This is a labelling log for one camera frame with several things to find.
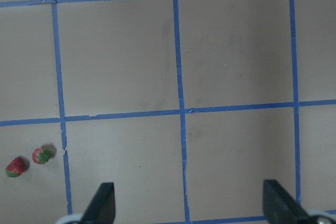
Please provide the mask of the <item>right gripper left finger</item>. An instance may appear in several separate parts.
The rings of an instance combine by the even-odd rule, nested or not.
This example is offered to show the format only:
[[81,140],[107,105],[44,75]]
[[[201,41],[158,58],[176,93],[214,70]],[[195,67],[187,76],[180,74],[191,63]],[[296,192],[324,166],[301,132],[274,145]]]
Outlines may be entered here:
[[116,216],[114,183],[102,183],[79,223],[110,223]]

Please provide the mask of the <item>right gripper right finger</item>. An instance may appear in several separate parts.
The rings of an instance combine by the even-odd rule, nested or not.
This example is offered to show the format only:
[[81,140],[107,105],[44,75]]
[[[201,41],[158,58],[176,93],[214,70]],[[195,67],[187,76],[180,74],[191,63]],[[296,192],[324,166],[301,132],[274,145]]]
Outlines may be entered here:
[[270,224],[308,223],[309,215],[275,179],[265,179],[263,214]]

